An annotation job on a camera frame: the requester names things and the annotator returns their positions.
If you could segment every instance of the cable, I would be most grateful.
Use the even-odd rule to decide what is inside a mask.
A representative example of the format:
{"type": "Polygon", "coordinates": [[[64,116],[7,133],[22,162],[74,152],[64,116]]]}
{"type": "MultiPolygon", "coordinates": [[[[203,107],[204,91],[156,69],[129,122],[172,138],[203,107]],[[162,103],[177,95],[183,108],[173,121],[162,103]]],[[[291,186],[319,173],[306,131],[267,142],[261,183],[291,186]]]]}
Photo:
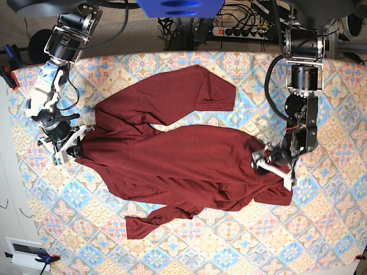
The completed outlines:
{"type": "Polygon", "coordinates": [[[160,24],[162,26],[164,36],[168,36],[168,35],[172,36],[172,32],[171,32],[171,28],[172,28],[172,25],[173,25],[173,19],[172,18],[164,18],[164,19],[158,18],[158,24],[160,24]]]}
{"type": "Polygon", "coordinates": [[[233,15],[232,13],[220,13],[218,15],[221,15],[222,17],[219,17],[219,19],[222,19],[223,18],[223,15],[229,15],[229,16],[232,16],[237,22],[240,22],[240,19],[238,19],[235,15],[233,15]]]}
{"type": "Polygon", "coordinates": [[[171,44],[172,44],[172,40],[174,39],[174,36],[176,34],[177,30],[173,31],[173,34],[171,35],[171,39],[170,42],[168,43],[167,49],[166,50],[170,50],[171,44]]]}
{"type": "Polygon", "coordinates": [[[20,210],[20,211],[21,211],[21,213],[22,213],[24,216],[26,216],[27,218],[32,219],[33,217],[35,217],[35,215],[27,216],[26,214],[24,214],[24,213],[23,213],[23,211],[22,211],[22,209],[21,209],[21,208],[19,208],[19,210],[20,210]]]}
{"type": "Polygon", "coordinates": [[[255,26],[255,23],[256,23],[256,16],[257,16],[258,14],[257,13],[253,13],[253,14],[251,14],[248,18],[247,18],[247,20],[246,20],[246,23],[240,28],[240,31],[242,32],[244,29],[245,29],[245,26],[247,26],[247,23],[248,23],[248,21],[250,20],[250,18],[251,17],[253,17],[253,23],[252,23],[252,25],[250,25],[250,27],[247,29],[248,31],[251,31],[252,29],[253,29],[253,27],[255,26]]]}
{"type": "Polygon", "coordinates": [[[5,207],[3,207],[3,206],[1,206],[1,205],[0,205],[0,207],[1,207],[1,208],[3,208],[3,209],[7,209],[7,205],[8,205],[8,203],[9,203],[9,200],[8,200],[8,199],[6,199],[6,206],[5,206],[5,207]]]}
{"type": "Polygon", "coordinates": [[[256,31],[256,34],[259,32],[259,30],[261,30],[262,29],[262,27],[264,26],[264,24],[265,24],[265,19],[264,18],[260,18],[260,23],[258,24],[258,26],[257,26],[257,31],[256,31]]]}
{"type": "Polygon", "coordinates": [[[54,37],[53,37],[53,40],[54,40],[54,42],[56,44],[58,44],[58,45],[60,45],[62,47],[65,47],[65,48],[67,48],[69,50],[90,50],[90,49],[94,49],[94,48],[97,48],[99,46],[105,45],[105,44],[111,42],[113,39],[115,39],[117,36],[119,36],[124,31],[124,29],[125,29],[125,27],[127,25],[127,20],[128,20],[128,10],[129,10],[129,6],[126,6],[126,8],[125,8],[125,19],[124,19],[124,22],[122,24],[121,29],[114,36],[110,37],[109,39],[107,39],[107,40],[105,40],[105,41],[103,41],[101,43],[98,43],[96,45],[89,46],[89,47],[84,47],[84,48],[74,48],[74,47],[66,46],[66,45],[58,42],[56,39],[54,39],[54,37]]]}
{"type": "Polygon", "coordinates": [[[24,23],[25,23],[25,31],[27,32],[27,36],[28,36],[28,38],[30,40],[30,35],[28,33],[28,24],[27,24],[27,20],[25,18],[24,18],[24,23]]]}
{"type": "Polygon", "coordinates": [[[293,52],[288,56],[288,58],[291,58],[294,56],[295,54],[295,50],[299,49],[300,47],[302,47],[304,44],[306,44],[307,42],[309,42],[310,40],[312,39],[316,39],[316,38],[319,38],[319,37],[327,37],[333,33],[336,33],[337,31],[339,31],[339,28],[336,29],[335,31],[331,32],[331,33],[327,33],[327,34],[319,34],[318,36],[312,36],[311,38],[308,38],[306,40],[304,40],[303,42],[301,42],[299,45],[297,45],[296,47],[294,47],[293,49],[293,52]]]}
{"type": "MultiPolygon", "coordinates": [[[[338,19],[335,19],[333,23],[330,24],[330,26],[333,26],[335,24],[335,22],[337,21],[338,19]]],[[[312,29],[310,27],[303,27],[302,28],[306,29],[306,30],[320,30],[322,27],[320,27],[319,29],[312,29]]]]}
{"type": "Polygon", "coordinates": [[[340,23],[342,24],[343,26],[343,35],[345,35],[345,28],[344,28],[344,23],[343,23],[343,20],[340,19],[340,23]]]}
{"type": "Polygon", "coordinates": [[[46,269],[47,264],[44,265],[44,268],[42,268],[40,275],[42,275],[46,269]]]}
{"type": "Polygon", "coordinates": [[[280,28],[280,18],[279,18],[279,13],[278,13],[278,5],[276,4],[276,0],[271,0],[271,1],[273,2],[273,7],[274,7],[275,25],[276,25],[276,32],[278,33],[280,52],[281,52],[281,54],[284,58],[288,59],[290,57],[287,56],[285,51],[284,51],[284,42],[283,42],[283,36],[282,36],[282,29],[280,28]]]}
{"type": "Polygon", "coordinates": [[[105,0],[88,0],[89,3],[102,7],[110,7],[112,9],[125,9],[128,7],[129,10],[140,9],[137,3],[115,3],[105,0]]]}
{"type": "Polygon", "coordinates": [[[274,60],[270,63],[268,72],[266,73],[265,83],[264,83],[265,97],[266,97],[266,100],[268,101],[270,107],[272,108],[272,110],[281,119],[283,119],[286,122],[289,122],[290,124],[294,125],[296,123],[295,119],[292,118],[292,117],[288,117],[288,116],[284,115],[283,113],[281,113],[281,111],[278,110],[278,108],[276,107],[274,101],[271,99],[270,94],[269,94],[269,82],[270,82],[271,73],[272,73],[273,68],[276,65],[276,63],[278,63],[278,61],[281,60],[281,59],[283,59],[283,56],[282,55],[279,55],[279,56],[275,57],[274,60]]]}
{"type": "Polygon", "coordinates": [[[74,104],[70,105],[68,108],[65,108],[65,109],[59,109],[60,111],[67,111],[67,110],[70,110],[71,108],[74,108],[74,107],[78,104],[79,99],[80,99],[80,93],[79,93],[79,90],[78,90],[78,89],[77,89],[77,88],[76,88],[76,87],[71,83],[69,76],[68,76],[68,81],[69,81],[70,85],[71,85],[71,86],[73,86],[73,88],[75,89],[75,91],[76,91],[76,95],[77,95],[77,98],[76,98],[76,101],[75,101],[75,103],[74,103],[74,104]]]}
{"type": "Polygon", "coordinates": [[[259,15],[258,13],[252,13],[252,14],[250,14],[250,16],[247,18],[247,16],[246,17],[244,17],[244,18],[242,18],[241,20],[240,20],[240,22],[238,22],[237,23],[237,25],[236,26],[234,26],[232,29],[234,30],[234,29],[236,29],[238,26],[239,26],[239,24],[240,23],[242,23],[242,21],[243,20],[245,20],[246,18],[247,18],[247,20],[246,20],[246,23],[245,23],[245,25],[247,24],[247,22],[248,22],[248,20],[253,16],[253,15],[259,15]]]}
{"type": "Polygon", "coordinates": [[[294,130],[294,129],[296,129],[296,128],[297,128],[297,126],[293,126],[293,127],[290,127],[290,128],[286,128],[286,131],[294,130]]]}

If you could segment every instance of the floral tile pattern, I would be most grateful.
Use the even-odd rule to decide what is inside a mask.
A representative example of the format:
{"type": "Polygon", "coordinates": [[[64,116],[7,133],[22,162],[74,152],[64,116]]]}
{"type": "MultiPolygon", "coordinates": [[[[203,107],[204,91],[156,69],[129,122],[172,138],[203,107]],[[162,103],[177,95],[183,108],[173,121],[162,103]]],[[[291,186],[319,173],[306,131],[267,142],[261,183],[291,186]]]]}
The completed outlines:
{"type": "MultiPolygon", "coordinates": [[[[236,52],[128,54],[79,61],[70,79],[80,101],[73,124],[92,124],[96,103],[160,72],[201,65],[237,86],[233,112],[193,112],[170,126],[231,127],[264,142],[280,140],[285,123],[264,99],[266,70],[275,56],[236,52]]],[[[325,61],[319,97],[318,147],[299,161],[290,206],[252,201],[230,213],[204,209],[176,219],[145,239],[127,240],[124,217],[146,217],[161,205],[129,202],[108,192],[94,170],[70,161],[54,167],[37,146],[42,131],[24,115],[39,67],[15,72],[9,116],[24,188],[41,242],[61,261],[53,274],[293,275],[354,262],[367,245],[367,69],[325,61]]],[[[287,97],[286,64],[274,69],[270,88],[279,108],[287,97]]],[[[61,105],[75,102],[70,85],[61,105]]]]}

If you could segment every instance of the wire bundle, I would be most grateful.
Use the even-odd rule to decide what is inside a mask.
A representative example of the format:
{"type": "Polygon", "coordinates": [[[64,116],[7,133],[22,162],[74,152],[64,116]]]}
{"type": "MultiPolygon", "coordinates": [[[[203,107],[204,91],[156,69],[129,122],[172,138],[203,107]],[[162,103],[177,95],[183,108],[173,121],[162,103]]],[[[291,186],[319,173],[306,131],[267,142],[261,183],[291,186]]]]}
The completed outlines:
{"type": "Polygon", "coordinates": [[[99,46],[102,46],[102,45],[105,45],[105,44],[111,42],[116,37],[118,37],[124,31],[124,29],[126,28],[127,20],[128,20],[128,10],[129,10],[130,7],[129,7],[129,4],[128,4],[127,0],[124,0],[124,4],[125,4],[125,7],[124,7],[124,9],[125,9],[124,15],[125,16],[124,16],[124,21],[122,23],[122,26],[121,26],[120,30],[115,35],[111,36],[109,39],[107,39],[107,40],[105,40],[101,43],[98,43],[96,45],[93,45],[93,46],[88,46],[88,47],[83,47],[83,48],[76,48],[76,47],[71,47],[71,46],[65,45],[61,42],[58,42],[56,39],[54,39],[54,34],[52,34],[54,42],[56,44],[58,44],[59,46],[62,46],[62,47],[66,48],[66,49],[69,49],[69,50],[90,50],[90,49],[94,49],[94,48],[97,48],[99,46]]]}
{"type": "Polygon", "coordinates": [[[270,66],[268,68],[266,77],[265,77],[265,83],[264,83],[264,92],[265,92],[265,97],[271,107],[271,109],[283,120],[285,120],[286,122],[290,123],[291,125],[295,125],[296,124],[296,119],[294,117],[288,117],[286,115],[284,115],[283,113],[281,113],[280,110],[277,109],[274,101],[271,99],[270,97],[270,93],[269,93],[269,82],[270,82],[270,77],[271,77],[271,73],[273,71],[273,68],[275,67],[275,65],[283,58],[289,59],[292,58],[293,55],[295,54],[295,51],[297,49],[299,49],[300,47],[302,47],[305,43],[309,42],[310,40],[316,39],[318,37],[327,37],[333,33],[336,33],[337,31],[339,31],[339,28],[333,32],[327,33],[327,34],[319,34],[316,36],[313,36],[311,38],[308,38],[306,40],[304,40],[303,42],[301,42],[300,44],[298,44],[291,53],[286,54],[284,51],[284,43],[283,43],[283,36],[282,36],[282,30],[280,28],[280,19],[279,19],[279,13],[278,13],[278,7],[276,4],[276,0],[272,0],[273,6],[274,6],[274,13],[275,13],[275,21],[276,21],[276,28],[278,31],[278,39],[279,39],[279,49],[281,52],[281,55],[277,56],[274,58],[274,60],[270,63],[270,66]]]}
{"type": "MultiPolygon", "coordinates": [[[[234,27],[231,28],[232,32],[235,29],[239,28],[240,25],[241,25],[240,30],[239,30],[240,32],[242,32],[246,27],[249,27],[246,29],[248,32],[250,32],[255,27],[258,32],[261,28],[264,27],[264,24],[265,24],[265,19],[262,18],[260,14],[255,13],[249,6],[245,4],[241,4],[241,3],[224,4],[222,9],[217,14],[217,18],[223,19],[224,16],[230,16],[236,20],[237,23],[235,24],[234,27]],[[229,11],[234,11],[237,13],[241,12],[243,14],[243,17],[238,18],[237,16],[235,16],[233,13],[230,13],[229,11]]],[[[218,26],[218,23],[221,23],[223,26],[223,23],[229,23],[229,22],[225,22],[223,20],[220,20],[220,21],[216,20],[216,23],[217,23],[217,26],[218,26]]]]}
{"type": "Polygon", "coordinates": [[[71,83],[70,81],[70,78],[68,77],[68,82],[70,83],[70,85],[74,88],[75,92],[76,92],[76,101],[70,105],[69,107],[65,108],[65,109],[60,109],[60,108],[57,108],[59,109],[60,111],[67,111],[67,110],[70,110],[71,108],[74,108],[78,102],[79,102],[79,99],[80,99],[80,92],[79,90],[71,83]]]}
{"type": "Polygon", "coordinates": [[[162,37],[159,37],[165,41],[166,46],[164,50],[169,50],[172,44],[172,40],[175,39],[176,29],[172,31],[174,22],[172,18],[158,18],[158,24],[160,25],[162,37]]]}

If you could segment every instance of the shirt sleeve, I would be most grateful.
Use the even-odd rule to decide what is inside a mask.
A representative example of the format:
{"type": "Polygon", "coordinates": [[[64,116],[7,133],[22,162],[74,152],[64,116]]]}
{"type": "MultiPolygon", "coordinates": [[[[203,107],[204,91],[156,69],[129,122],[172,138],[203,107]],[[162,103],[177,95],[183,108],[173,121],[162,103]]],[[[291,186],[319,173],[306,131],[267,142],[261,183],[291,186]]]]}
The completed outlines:
{"type": "Polygon", "coordinates": [[[96,105],[96,129],[128,141],[193,111],[231,111],[236,88],[198,65],[144,79],[96,105]]]}
{"type": "Polygon", "coordinates": [[[203,207],[193,206],[185,202],[176,207],[165,206],[158,210],[154,210],[145,219],[125,217],[127,238],[142,239],[164,223],[168,223],[175,218],[192,219],[194,215],[199,214],[203,209],[203,207]]]}

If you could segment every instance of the red shirt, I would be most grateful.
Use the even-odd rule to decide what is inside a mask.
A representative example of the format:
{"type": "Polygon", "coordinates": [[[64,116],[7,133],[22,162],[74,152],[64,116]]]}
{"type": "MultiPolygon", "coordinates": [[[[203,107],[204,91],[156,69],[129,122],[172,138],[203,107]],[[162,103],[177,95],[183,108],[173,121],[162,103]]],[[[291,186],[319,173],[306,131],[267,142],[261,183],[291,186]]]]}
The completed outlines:
{"type": "Polygon", "coordinates": [[[167,205],[147,218],[126,217],[127,238],[144,238],[174,218],[204,207],[239,211],[252,199],[289,205],[292,192],[273,173],[258,176],[255,137],[230,128],[191,125],[161,132],[188,113],[231,111],[236,88],[200,66],[160,73],[98,103],[95,131],[86,134],[78,163],[100,174],[109,191],[137,202],[167,205]]]}

